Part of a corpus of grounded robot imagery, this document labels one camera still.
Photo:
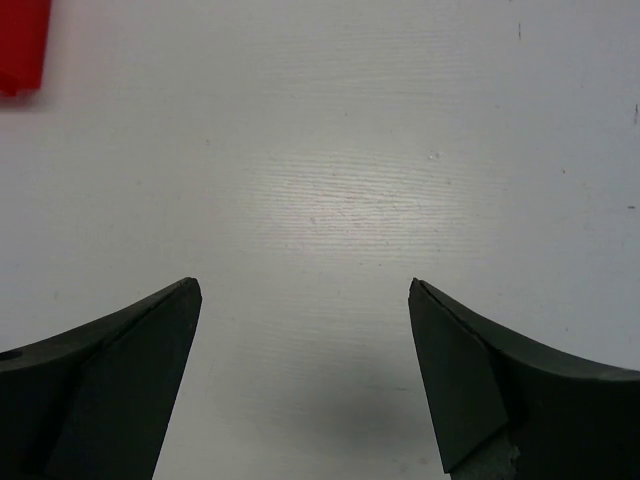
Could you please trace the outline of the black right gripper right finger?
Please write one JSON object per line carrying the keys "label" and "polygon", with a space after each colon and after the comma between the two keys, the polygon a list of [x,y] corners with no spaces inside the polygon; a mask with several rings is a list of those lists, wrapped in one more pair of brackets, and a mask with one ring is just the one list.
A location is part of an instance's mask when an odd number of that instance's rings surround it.
{"label": "black right gripper right finger", "polygon": [[635,479],[639,374],[554,349],[414,279],[411,329],[453,479]]}

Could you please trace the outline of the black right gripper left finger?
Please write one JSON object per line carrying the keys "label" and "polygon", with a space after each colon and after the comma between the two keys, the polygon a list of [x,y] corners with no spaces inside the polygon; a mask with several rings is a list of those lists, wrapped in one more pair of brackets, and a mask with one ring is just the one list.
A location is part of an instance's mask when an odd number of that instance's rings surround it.
{"label": "black right gripper left finger", "polygon": [[152,478],[201,304],[198,281],[187,277],[2,352],[2,478]]}

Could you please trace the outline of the red plastic bin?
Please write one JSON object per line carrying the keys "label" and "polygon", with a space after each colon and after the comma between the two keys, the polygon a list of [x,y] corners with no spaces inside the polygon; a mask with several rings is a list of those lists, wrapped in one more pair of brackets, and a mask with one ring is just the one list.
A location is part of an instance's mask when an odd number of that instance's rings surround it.
{"label": "red plastic bin", "polygon": [[1,0],[1,95],[41,87],[51,0]]}

